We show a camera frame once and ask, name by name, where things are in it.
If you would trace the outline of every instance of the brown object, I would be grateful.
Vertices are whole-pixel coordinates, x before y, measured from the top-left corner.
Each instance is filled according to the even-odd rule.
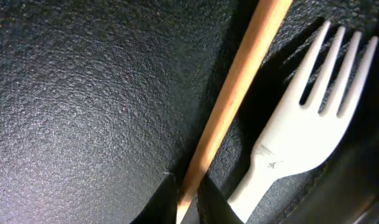
[[[291,3],[292,0],[259,1],[189,164],[178,203],[177,223],[181,223],[195,197]]]

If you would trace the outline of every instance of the black leather surface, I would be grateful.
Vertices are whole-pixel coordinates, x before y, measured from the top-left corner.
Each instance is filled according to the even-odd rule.
[[[0,1],[0,223],[129,223],[164,172],[180,182],[255,7]],[[379,1],[294,2],[208,173],[224,197],[324,19],[367,40]],[[322,171],[277,181],[249,223],[282,220]]]

